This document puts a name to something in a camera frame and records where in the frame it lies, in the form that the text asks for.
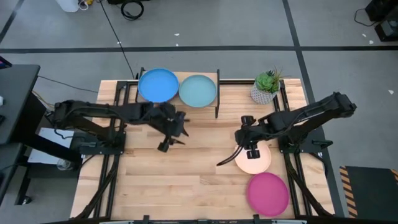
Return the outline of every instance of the concrete floor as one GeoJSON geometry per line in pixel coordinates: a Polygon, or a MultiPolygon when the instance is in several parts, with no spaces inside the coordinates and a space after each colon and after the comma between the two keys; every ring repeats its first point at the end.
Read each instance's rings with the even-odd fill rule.
{"type": "MultiPolygon", "coordinates": [[[[10,62],[39,64],[40,75],[91,90],[98,89],[100,80],[131,78],[122,53],[109,52],[119,45],[98,3],[87,11],[64,13],[54,0],[21,1],[22,6],[6,35],[0,34],[0,54],[10,62]],[[79,48],[96,48],[99,52],[78,53],[79,48]],[[26,49],[28,53],[4,53],[18,53],[18,49],[26,49]],[[51,49],[67,53],[46,53],[51,49]]],[[[0,1],[0,30],[17,3],[18,0],[0,1]]],[[[366,48],[398,42],[382,43],[372,27],[353,21],[355,10],[368,3],[369,0],[151,0],[143,3],[145,13],[134,22],[123,19],[116,6],[105,2],[104,6],[124,47],[175,47],[176,44],[227,47],[209,51],[131,50],[126,52],[126,57],[134,73],[141,67],[201,72],[219,68],[222,78],[253,78],[276,66],[282,67],[287,77],[309,78],[312,90],[305,83],[306,90],[312,91],[316,100],[333,91],[346,93],[358,106],[354,116],[323,126],[326,138],[334,141],[329,152],[333,170],[338,175],[341,165],[398,169],[395,161],[398,152],[394,147],[398,125],[394,116],[398,108],[398,52],[366,48]],[[304,63],[299,63],[293,48],[228,49],[235,45],[294,46],[284,2],[290,6],[301,46],[363,47],[352,52],[304,51],[304,63]],[[302,73],[303,66],[308,76],[302,73]]],[[[358,14],[358,19],[370,23],[364,12],[358,14]]],[[[96,99],[94,93],[43,79],[38,79],[34,89],[49,103],[96,99]]],[[[68,218],[76,180],[35,180],[29,192],[36,195],[37,200],[30,205],[14,206],[22,175],[23,169],[18,171],[9,188],[0,207],[0,217],[7,223],[43,223],[68,218]]],[[[339,180],[337,187],[336,197],[344,201],[339,180]]],[[[348,214],[345,206],[343,212],[348,214]]]]}

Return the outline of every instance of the light blue plate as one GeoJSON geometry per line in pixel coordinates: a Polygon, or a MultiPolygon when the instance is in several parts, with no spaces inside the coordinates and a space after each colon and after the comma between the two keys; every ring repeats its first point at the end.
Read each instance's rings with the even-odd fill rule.
{"type": "Polygon", "coordinates": [[[164,68],[156,68],[139,79],[138,92],[147,101],[163,103],[177,94],[178,84],[174,73],[164,68]]]}
{"type": "Polygon", "coordinates": [[[204,75],[192,75],[181,83],[178,93],[186,105],[202,108],[214,101],[217,87],[210,78],[204,75]]]}

